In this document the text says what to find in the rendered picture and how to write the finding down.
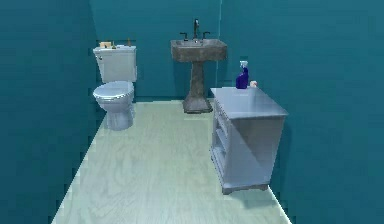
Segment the grey cabinet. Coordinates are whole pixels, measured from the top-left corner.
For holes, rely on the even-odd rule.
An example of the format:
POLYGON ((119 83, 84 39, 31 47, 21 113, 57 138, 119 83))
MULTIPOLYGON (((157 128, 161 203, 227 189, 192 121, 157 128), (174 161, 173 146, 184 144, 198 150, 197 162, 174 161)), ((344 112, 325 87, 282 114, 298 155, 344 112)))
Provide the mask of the grey cabinet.
POLYGON ((266 190, 287 111, 257 87, 213 88, 210 149, 222 193, 266 190))

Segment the blue spray bottle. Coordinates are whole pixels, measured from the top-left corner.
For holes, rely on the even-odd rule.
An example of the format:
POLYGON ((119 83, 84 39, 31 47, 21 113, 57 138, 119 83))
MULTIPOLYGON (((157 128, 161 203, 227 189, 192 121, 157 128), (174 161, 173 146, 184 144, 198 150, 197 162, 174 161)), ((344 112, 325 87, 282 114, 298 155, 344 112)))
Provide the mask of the blue spray bottle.
POLYGON ((248 84, 248 79, 249 79, 248 62, 247 61, 241 61, 240 67, 242 68, 242 72, 236 78, 236 88, 237 89, 246 89, 247 84, 248 84))

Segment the white toilet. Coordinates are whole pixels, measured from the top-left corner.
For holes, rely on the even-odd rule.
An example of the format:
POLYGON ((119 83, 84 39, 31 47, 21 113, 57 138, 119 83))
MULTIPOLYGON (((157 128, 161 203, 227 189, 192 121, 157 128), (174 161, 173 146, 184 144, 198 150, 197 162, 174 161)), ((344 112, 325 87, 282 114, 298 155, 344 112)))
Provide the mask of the white toilet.
POLYGON ((93 49, 102 81, 93 91, 93 96, 106 112, 106 127, 114 131, 133 125, 136 52, 135 46, 126 45, 93 49))

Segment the dark sink faucet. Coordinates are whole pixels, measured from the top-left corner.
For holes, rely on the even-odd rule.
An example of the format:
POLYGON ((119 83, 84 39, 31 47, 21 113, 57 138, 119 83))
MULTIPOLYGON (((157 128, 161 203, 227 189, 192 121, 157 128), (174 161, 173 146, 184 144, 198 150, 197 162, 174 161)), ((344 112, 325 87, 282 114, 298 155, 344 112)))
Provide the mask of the dark sink faucet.
MULTIPOLYGON (((198 18, 195 18, 193 20, 193 32, 192 32, 192 37, 191 40, 198 40, 198 39, 205 39, 206 35, 210 34, 210 31, 200 31, 200 20, 198 18)), ((180 32, 180 35, 183 36, 184 41, 188 41, 188 33, 187 32, 180 32)))

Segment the grey pedestal sink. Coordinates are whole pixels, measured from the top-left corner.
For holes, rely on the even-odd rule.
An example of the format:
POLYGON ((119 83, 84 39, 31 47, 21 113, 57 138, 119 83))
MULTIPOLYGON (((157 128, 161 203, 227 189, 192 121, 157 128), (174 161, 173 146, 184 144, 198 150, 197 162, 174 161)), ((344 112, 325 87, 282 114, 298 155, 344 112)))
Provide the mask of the grey pedestal sink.
POLYGON ((177 62, 191 62, 190 90, 183 101, 188 114, 210 113, 211 104, 205 97, 204 68, 207 61, 227 58, 227 44, 219 39, 171 40, 171 55, 177 62))

